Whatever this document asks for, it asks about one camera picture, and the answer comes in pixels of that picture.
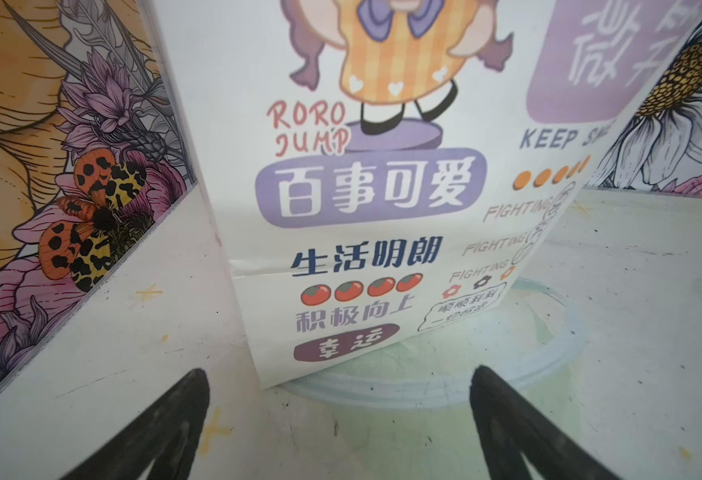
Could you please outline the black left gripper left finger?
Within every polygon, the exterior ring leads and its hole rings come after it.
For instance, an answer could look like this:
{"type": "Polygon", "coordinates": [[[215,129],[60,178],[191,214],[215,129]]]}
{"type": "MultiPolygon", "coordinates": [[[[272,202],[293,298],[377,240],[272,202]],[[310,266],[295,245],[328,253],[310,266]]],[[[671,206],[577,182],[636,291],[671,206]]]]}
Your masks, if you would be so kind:
{"type": "Polygon", "coordinates": [[[187,479],[210,405],[204,370],[189,371],[66,479],[187,479]]]}

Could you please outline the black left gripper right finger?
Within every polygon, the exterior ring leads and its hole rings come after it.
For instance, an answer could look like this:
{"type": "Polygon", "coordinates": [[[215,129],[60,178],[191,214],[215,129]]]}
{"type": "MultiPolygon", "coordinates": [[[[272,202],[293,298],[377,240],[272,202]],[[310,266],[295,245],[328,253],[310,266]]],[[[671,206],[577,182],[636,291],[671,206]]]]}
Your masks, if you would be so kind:
{"type": "Polygon", "coordinates": [[[470,406],[492,479],[610,479],[618,476],[487,366],[473,374],[470,406]]]}

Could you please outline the white printed paper bag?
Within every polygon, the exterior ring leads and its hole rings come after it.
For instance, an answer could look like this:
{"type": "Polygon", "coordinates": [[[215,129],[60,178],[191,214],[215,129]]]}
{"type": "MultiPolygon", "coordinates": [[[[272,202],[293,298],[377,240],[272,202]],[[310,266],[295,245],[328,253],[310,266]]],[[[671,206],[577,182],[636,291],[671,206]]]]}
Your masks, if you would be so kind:
{"type": "Polygon", "coordinates": [[[702,1],[150,1],[259,382],[493,309],[702,1]]]}

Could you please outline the clear plastic round lid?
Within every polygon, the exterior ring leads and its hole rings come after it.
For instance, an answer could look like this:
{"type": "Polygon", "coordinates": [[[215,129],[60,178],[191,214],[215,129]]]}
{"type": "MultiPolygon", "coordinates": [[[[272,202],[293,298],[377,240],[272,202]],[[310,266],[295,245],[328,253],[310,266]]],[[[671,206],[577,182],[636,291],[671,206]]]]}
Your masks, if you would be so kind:
{"type": "Polygon", "coordinates": [[[367,409],[432,409],[467,402],[488,366],[524,391],[567,368],[586,342],[570,298],[522,278],[501,305],[287,382],[303,398],[367,409]]]}

